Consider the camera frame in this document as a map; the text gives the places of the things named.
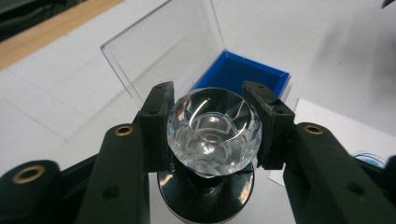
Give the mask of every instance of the crystal ball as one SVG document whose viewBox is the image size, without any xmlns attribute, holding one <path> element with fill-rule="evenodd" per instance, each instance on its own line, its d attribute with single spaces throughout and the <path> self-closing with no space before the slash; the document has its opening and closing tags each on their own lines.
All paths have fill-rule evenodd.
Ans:
<svg viewBox="0 0 396 224">
<path fill-rule="evenodd" d="M 196 174 L 229 175 L 257 155 L 262 124 L 254 107 L 232 91 L 194 90 L 170 111 L 167 140 L 175 156 Z"/>
</svg>

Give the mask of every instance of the screw hole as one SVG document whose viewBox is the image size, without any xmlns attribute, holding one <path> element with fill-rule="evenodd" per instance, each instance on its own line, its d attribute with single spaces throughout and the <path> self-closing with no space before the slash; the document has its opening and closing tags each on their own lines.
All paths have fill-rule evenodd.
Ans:
<svg viewBox="0 0 396 224">
<path fill-rule="evenodd" d="M 314 126 L 314 125 L 306 125 L 304 127 L 304 130 L 308 133 L 312 133 L 312 134 L 323 134 L 323 130 L 321 128 L 319 128 L 318 126 Z"/>
<path fill-rule="evenodd" d="M 346 188 L 351 191 L 352 193 L 358 194 L 358 195 L 363 195 L 365 193 L 364 189 L 359 186 L 358 184 L 348 182 L 346 183 Z"/>
<path fill-rule="evenodd" d="M 125 135 L 132 133 L 133 131 L 134 131 L 134 129 L 130 126 L 122 126 L 122 127 L 119 127 L 118 129 L 116 129 L 116 131 L 114 133 L 116 136 L 125 136 Z"/>
<path fill-rule="evenodd" d="M 17 172 L 12 178 L 14 184 L 26 184 L 38 179 L 45 172 L 46 168 L 42 165 L 33 165 Z"/>
</svg>

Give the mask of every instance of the blue box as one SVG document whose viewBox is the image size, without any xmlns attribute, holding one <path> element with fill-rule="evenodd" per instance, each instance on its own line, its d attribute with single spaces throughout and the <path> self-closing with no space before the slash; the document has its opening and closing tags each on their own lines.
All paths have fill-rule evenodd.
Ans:
<svg viewBox="0 0 396 224">
<path fill-rule="evenodd" d="M 261 83 L 280 97 L 289 78 L 289 73 L 224 50 L 193 88 L 216 87 L 242 95 L 244 81 L 252 81 Z"/>
</svg>

